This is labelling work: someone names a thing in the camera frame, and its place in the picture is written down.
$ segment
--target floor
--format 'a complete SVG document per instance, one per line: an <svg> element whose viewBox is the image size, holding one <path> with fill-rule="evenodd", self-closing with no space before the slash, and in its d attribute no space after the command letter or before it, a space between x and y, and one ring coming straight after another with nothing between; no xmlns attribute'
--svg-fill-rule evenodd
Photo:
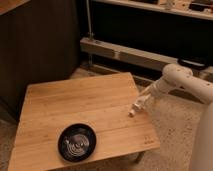
<svg viewBox="0 0 213 171"><path fill-rule="evenodd" d="M77 69L71 78L94 75L97 74ZM158 101L150 99L146 110L156 127L161 148L147 151L141 163L134 164L136 154L132 154L57 171L187 171L195 130L204 106L178 97L166 96ZM16 129L16 125L0 120L0 171L7 170Z"/></svg>

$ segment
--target wooden table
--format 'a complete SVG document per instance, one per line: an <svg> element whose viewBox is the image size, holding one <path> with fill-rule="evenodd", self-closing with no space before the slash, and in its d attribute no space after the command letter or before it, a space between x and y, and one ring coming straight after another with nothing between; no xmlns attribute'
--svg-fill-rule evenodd
<svg viewBox="0 0 213 171"><path fill-rule="evenodd" d="M144 111L128 116L138 90L129 73L30 85L27 89L9 171L40 171L141 152L160 146ZM58 153L61 132L74 123L97 136L93 154L69 163Z"/></svg>

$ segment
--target dark wooden wall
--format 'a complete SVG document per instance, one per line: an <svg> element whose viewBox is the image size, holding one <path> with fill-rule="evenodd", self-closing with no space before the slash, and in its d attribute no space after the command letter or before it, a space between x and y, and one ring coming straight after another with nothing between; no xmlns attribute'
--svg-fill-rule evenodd
<svg viewBox="0 0 213 171"><path fill-rule="evenodd" d="M16 119L28 84L66 79L78 66L75 5L31 0L0 16L0 104Z"/></svg>

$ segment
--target wooden panel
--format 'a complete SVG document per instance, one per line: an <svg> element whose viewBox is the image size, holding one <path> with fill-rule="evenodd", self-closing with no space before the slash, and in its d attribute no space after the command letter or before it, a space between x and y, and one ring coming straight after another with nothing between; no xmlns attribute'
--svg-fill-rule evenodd
<svg viewBox="0 0 213 171"><path fill-rule="evenodd" d="M0 0L0 15L28 2L30 0Z"/></svg>
<svg viewBox="0 0 213 171"><path fill-rule="evenodd" d="M67 79L78 66L75 2L34 0L0 16L0 96L16 119L28 84Z"/></svg>
<svg viewBox="0 0 213 171"><path fill-rule="evenodd" d="M128 115L137 96L129 73L29 86L9 171L51 170L159 147L148 114ZM97 146L85 161L68 163L57 141L74 123L90 125Z"/></svg>

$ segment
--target black plate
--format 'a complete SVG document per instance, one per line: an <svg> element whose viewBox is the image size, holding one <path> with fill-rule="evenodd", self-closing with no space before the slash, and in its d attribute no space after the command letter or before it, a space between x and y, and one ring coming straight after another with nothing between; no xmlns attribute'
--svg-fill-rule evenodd
<svg viewBox="0 0 213 171"><path fill-rule="evenodd" d="M94 151L95 145L95 133L85 124L69 126L58 140L59 153L70 162L80 162L88 158Z"/></svg>

